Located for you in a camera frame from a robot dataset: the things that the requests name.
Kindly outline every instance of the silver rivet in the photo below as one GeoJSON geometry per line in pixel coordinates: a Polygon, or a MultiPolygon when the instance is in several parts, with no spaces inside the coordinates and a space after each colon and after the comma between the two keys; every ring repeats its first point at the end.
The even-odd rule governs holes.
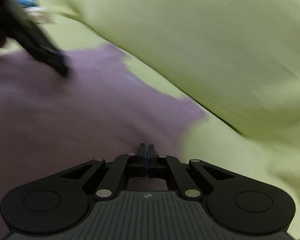
{"type": "Polygon", "coordinates": [[[96,195],[98,197],[110,197],[112,194],[111,190],[109,189],[99,189],[97,192],[96,192],[96,195]]]}
{"type": "Polygon", "coordinates": [[[196,190],[196,189],[188,189],[185,191],[185,195],[187,197],[199,197],[200,196],[200,191],[196,190]]]}

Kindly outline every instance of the purple patch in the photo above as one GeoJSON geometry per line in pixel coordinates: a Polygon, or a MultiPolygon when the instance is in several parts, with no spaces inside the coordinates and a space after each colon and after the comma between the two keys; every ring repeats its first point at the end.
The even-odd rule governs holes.
{"type": "MultiPolygon", "coordinates": [[[[67,55],[70,80],[26,52],[0,57],[0,200],[20,184],[94,158],[113,161],[142,142],[178,157],[180,136],[205,116],[190,98],[143,83],[112,44],[67,55]]],[[[0,238],[7,231],[0,216],[0,238]]]]}

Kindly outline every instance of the black object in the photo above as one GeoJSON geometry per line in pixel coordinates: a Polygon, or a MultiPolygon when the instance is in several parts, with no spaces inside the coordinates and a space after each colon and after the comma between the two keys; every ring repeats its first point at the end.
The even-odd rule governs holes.
{"type": "Polygon", "coordinates": [[[63,77],[68,75],[69,69],[62,53],[17,5],[16,0],[0,0],[0,32],[15,39],[34,59],[50,65],[63,77]]]}
{"type": "Polygon", "coordinates": [[[8,192],[6,240],[292,240],[283,190],[193,159],[180,163],[140,144],[138,154],[95,159],[8,192]],[[127,191],[132,177],[165,179],[168,191],[127,191]]]}

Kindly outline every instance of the crosshair logo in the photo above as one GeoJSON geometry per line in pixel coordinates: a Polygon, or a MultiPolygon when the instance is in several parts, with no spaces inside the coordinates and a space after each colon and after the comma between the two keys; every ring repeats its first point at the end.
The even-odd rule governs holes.
{"type": "Polygon", "coordinates": [[[149,199],[149,198],[151,198],[152,197],[152,195],[148,192],[147,194],[144,194],[143,195],[145,198],[147,198],[147,199],[149,199]]]}

